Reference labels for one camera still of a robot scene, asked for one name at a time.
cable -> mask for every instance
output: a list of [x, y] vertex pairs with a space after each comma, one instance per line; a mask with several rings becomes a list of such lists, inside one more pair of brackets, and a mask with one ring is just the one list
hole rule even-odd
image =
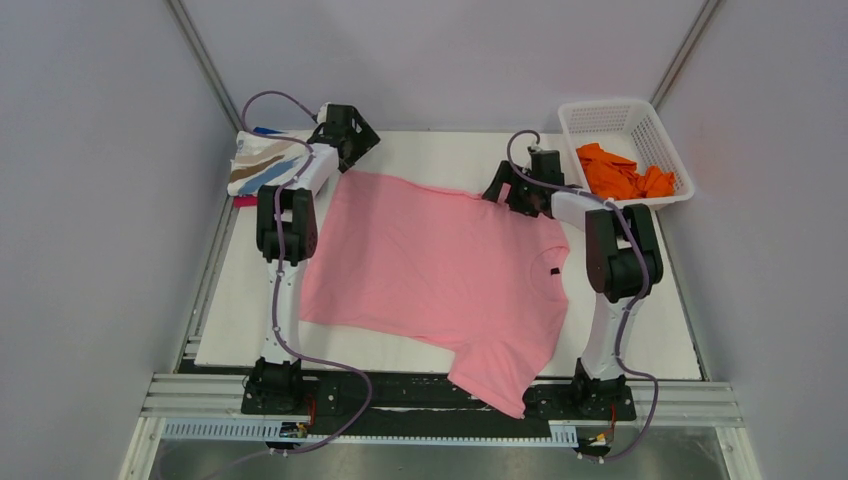
[[512, 170], [518, 175], [522, 180], [532, 183], [534, 185], [538, 185], [540, 187], [552, 188], [555, 190], [559, 190], [561, 192], [571, 193], [573, 195], [578, 195], [581, 197], [591, 198], [596, 202], [602, 204], [603, 206], [611, 209], [615, 212], [615, 216], [618, 217], [619, 223], [621, 223], [622, 230], [624, 230], [624, 236], [627, 237], [627, 241], [630, 242], [630, 245], [633, 246], [633, 252], [636, 254], [636, 260], [639, 262], [639, 269], [642, 271], [642, 288], [639, 289], [639, 292], [629, 301], [627, 305], [624, 307], [624, 313], [621, 315], [621, 324], [618, 327], [618, 332], [615, 335], [615, 361], [618, 363], [618, 366], [625, 372], [630, 375], [635, 375], [637, 377], [646, 378], [651, 381], [654, 385], [654, 397], [651, 401], [651, 409], [648, 411], [648, 416], [645, 418], [645, 426], [642, 427], [642, 430], [639, 432], [639, 435], [633, 440], [633, 443], [627, 446], [621, 452], [615, 455], [609, 455], [606, 457], [593, 457], [594, 460], [600, 462], [612, 462], [615, 460], [620, 460], [636, 449], [640, 443], [645, 438], [645, 433], [648, 431], [648, 427], [651, 426], [651, 422], [654, 420], [654, 414], [657, 411], [657, 402], [659, 401], [660, 396], [660, 383], [657, 380], [657, 377], [651, 375], [650, 373], [640, 372], [638, 370], [633, 370], [624, 364], [624, 360], [621, 359], [621, 342], [624, 338], [624, 330], [627, 326], [627, 322], [630, 320], [630, 314], [632, 312], [633, 307], [636, 303], [645, 298], [648, 294], [648, 288], [650, 286], [650, 276], [648, 275], [648, 265], [645, 263], [645, 257], [642, 255], [641, 250], [639, 250], [639, 244], [636, 243], [636, 238], [633, 236], [633, 232], [630, 231], [630, 226], [627, 224], [627, 219], [624, 218], [624, 214], [621, 212], [621, 209], [618, 208], [618, 205], [613, 203], [611, 200], [604, 200], [603, 198], [595, 195], [594, 193], [588, 192], [586, 190], [578, 190], [571, 187], [564, 187], [562, 185], [553, 185], [550, 183], [540, 182], [536, 179], [530, 178], [525, 175], [524, 172], [515, 164], [512, 160], [512, 143], [516, 138], [521, 135], [533, 135], [536, 137], [536, 144], [538, 144], [542, 137], [539, 135], [539, 132], [535, 130], [521, 130], [515, 132], [512, 137], [510, 137], [509, 141], [506, 144], [506, 158], [509, 161], [509, 165], [512, 167]]
[[[242, 123], [242, 125], [244, 125], [245, 129], [247, 129], [247, 121], [246, 121], [246, 119], [247, 119], [247, 109], [250, 108], [250, 104], [253, 103], [254, 100], [256, 100], [259, 97], [264, 97], [265, 95], [279, 95], [281, 97], [287, 98], [292, 103], [294, 103], [295, 105], [300, 107], [301, 110], [306, 112], [306, 114], [309, 115], [309, 118], [311, 118], [313, 122], [318, 123], [318, 115], [315, 114], [315, 113], [312, 113], [312, 110], [307, 108], [306, 105], [300, 103], [296, 98], [292, 97], [288, 93], [281, 92], [279, 90], [265, 90], [264, 92], [259, 92], [256, 95], [247, 99], [247, 102], [244, 104], [244, 107], [241, 109], [241, 123]], [[265, 137], [265, 138], [278, 138], [278, 137], [268, 137], [266, 135], [259, 135], [259, 136]]]
[[[289, 100], [294, 102], [298, 107], [300, 107], [301, 110], [303, 110], [310, 117], [312, 117], [313, 120], [316, 119], [315, 114], [313, 114], [302, 103], [295, 100], [291, 95], [289, 95], [287, 93], [283, 93], [283, 92], [278, 92], [276, 90], [267, 90], [267, 91], [264, 91], [264, 92], [257, 93], [256, 95], [250, 97], [250, 99], [247, 101], [247, 103], [245, 103], [244, 108], [242, 109], [242, 112], [241, 112], [241, 121], [245, 125], [245, 128], [247, 128], [247, 122], [245, 122], [245, 119], [247, 117], [247, 109], [248, 109], [248, 107], [250, 107], [250, 104], [253, 103], [253, 101], [256, 100], [257, 98], [259, 98], [263, 95], [268, 95], [268, 94], [276, 94], [276, 95], [281, 95], [283, 97], [288, 98]], [[244, 463], [248, 460], [252, 460], [254, 458], [258, 458], [258, 457], [261, 457], [261, 456], [264, 456], [264, 455], [278, 453], [278, 454], [282, 454], [283, 456], [288, 456], [288, 455], [296, 455], [296, 454], [301, 454], [301, 453], [314, 452], [315, 450], [318, 450], [319, 448], [327, 445], [328, 443], [330, 443], [333, 440], [335, 440], [336, 438], [338, 438], [342, 433], [344, 433], [345, 430], [348, 429], [348, 427], [350, 427], [353, 424], [353, 422], [358, 420], [359, 417], [361, 417], [362, 414], [365, 412], [365, 410], [368, 408], [368, 405], [371, 404], [371, 398], [374, 395], [374, 387], [371, 385], [371, 379], [368, 378], [368, 375], [366, 375], [365, 372], [363, 372], [362, 370], [359, 370], [358, 368], [352, 367], [350, 365], [345, 365], [343, 363], [338, 363], [338, 362], [333, 362], [331, 360], [323, 360], [323, 359], [320, 359], [320, 358], [308, 357], [306, 355], [303, 355], [299, 352], [294, 351], [291, 347], [289, 347], [288, 344], [286, 343], [285, 339], [282, 337], [282, 335], [280, 335], [281, 329], [280, 329], [280, 325], [279, 325], [279, 320], [277, 319], [277, 302], [278, 302], [279, 297], [280, 297], [280, 284], [282, 283], [283, 276], [284, 276], [283, 261], [286, 257], [286, 242], [283, 241], [283, 239], [285, 237], [283, 236], [283, 214], [282, 214], [282, 210], [280, 209], [280, 194], [283, 192], [283, 190], [286, 189], [286, 187], [288, 187], [291, 184], [293, 184], [294, 182], [296, 182], [300, 178], [300, 176], [303, 175], [303, 173], [306, 171], [306, 169], [309, 168], [309, 165], [311, 165], [312, 161], [315, 159], [315, 150], [312, 148], [312, 145], [304, 142], [303, 140], [301, 140], [299, 138], [289, 137], [289, 136], [285, 136], [285, 135], [263, 135], [263, 134], [260, 134], [260, 133], [251, 133], [251, 135], [255, 135], [257, 137], [262, 137], [262, 138], [269, 138], [271, 140], [287, 140], [289, 142], [294, 142], [294, 143], [297, 143], [299, 145], [303, 145], [306, 148], [306, 151], [309, 152], [309, 156], [307, 157], [306, 162], [304, 162], [303, 166], [300, 167], [300, 169], [297, 171], [297, 173], [295, 173], [294, 176], [289, 181], [278, 186], [277, 189], [274, 191], [274, 218], [276, 219], [276, 222], [277, 222], [277, 238], [280, 239], [280, 259], [277, 262], [277, 275], [276, 275], [276, 278], [274, 279], [274, 293], [272, 295], [272, 301], [271, 301], [271, 325], [272, 325], [272, 330], [274, 331], [274, 337], [277, 339], [277, 343], [280, 344], [280, 347], [282, 347], [283, 350], [286, 351], [286, 353], [288, 353], [289, 355], [291, 355], [295, 358], [298, 358], [298, 359], [303, 360], [305, 362], [320, 363], [321, 365], [327, 365], [327, 366], [330, 366], [330, 367], [340, 368], [342, 370], [347, 370], [348, 372], [355, 373], [355, 374], [359, 375], [365, 381], [365, 386], [368, 390], [368, 393], [365, 396], [365, 401], [362, 402], [362, 406], [359, 407], [359, 410], [350, 418], [350, 420], [348, 420], [344, 425], [341, 426], [341, 428], [336, 430], [334, 433], [327, 436], [327, 438], [325, 438], [325, 439], [323, 439], [319, 442], [313, 443], [311, 445], [307, 445], [305, 447], [300, 447], [300, 448], [296, 448], [296, 449], [292, 449], [292, 450], [277, 450], [277, 449], [272, 448], [272, 449], [270, 449], [270, 451], [269, 450], [261, 450], [261, 451], [258, 451], [258, 452], [254, 452], [254, 453], [245, 455], [241, 458], [237, 458], [237, 459], [233, 460], [232, 462], [224, 465], [223, 467], [212, 472], [211, 474], [203, 477], [202, 480], [211, 480], [211, 479], [217, 477], [218, 475], [224, 473], [225, 471], [227, 471], [227, 470], [229, 470], [229, 469], [231, 469], [231, 468], [233, 468], [237, 465], [240, 465], [240, 464], [242, 464], [242, 463]]]

pink cloth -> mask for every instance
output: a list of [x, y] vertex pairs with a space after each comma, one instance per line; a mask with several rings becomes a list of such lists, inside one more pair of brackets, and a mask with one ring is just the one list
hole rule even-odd
[[479, 195], [349, 171], [306, 269], [301, 318], [456, 352], [448, 378], [515, 418], [568, 300], [559, 222]]

perforated metal strip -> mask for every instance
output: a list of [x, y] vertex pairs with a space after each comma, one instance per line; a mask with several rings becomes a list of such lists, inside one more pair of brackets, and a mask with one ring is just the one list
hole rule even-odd
[[[307, 438], [280, 437], [280, 422], [264, 420], [169, 419], [162, 433], [164, 440], [238, 440], [258, 442], [314, 443], [326, 435]], [[388, 437], [342, 435], [337, 443], [367, 445], [452, 445], [480, 447], [576, 447], [577, 429], [567, 425], [551, 425], [547, 438], [482, 438], [482, 437]]]

gray floor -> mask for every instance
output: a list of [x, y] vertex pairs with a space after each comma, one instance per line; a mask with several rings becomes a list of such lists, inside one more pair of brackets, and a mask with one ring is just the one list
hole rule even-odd
[[[620, 428], [619, 448], [635, 429]], [[227, 463], [264, 449], [246, 442], [163, 442], [162, 479], [199, 480]], [[157, 469], [151, 479], [157, 479]], [[554, 448], [410, 447], [329, 445], [291, 458], [261, 457], [216, 480], [298, 478], [309, 480], [430, 479], [727, 479], [715, 431], [654, 428], [628, 458], [605, 465], [577, 460]]]

striped towel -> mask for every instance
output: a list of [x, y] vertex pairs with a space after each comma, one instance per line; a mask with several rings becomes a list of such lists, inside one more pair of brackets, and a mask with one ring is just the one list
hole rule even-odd
[[[318, 112], [318, 122], [323, 122], [326, 116], [327, 108], [324, 105]], [[280, 132], [280, 135], [305, 142], [311, 132]], [[238, 148], [231, 162], [230, 181], [227, 185], [227, 193], [234, 197], [256, 195], [262, 185], [280, 185], [287, 182], [308, 158], [306, 147], [303, 145], [289, 140], [258, 137], [250, 132], [239, 132], [236, 144]]]

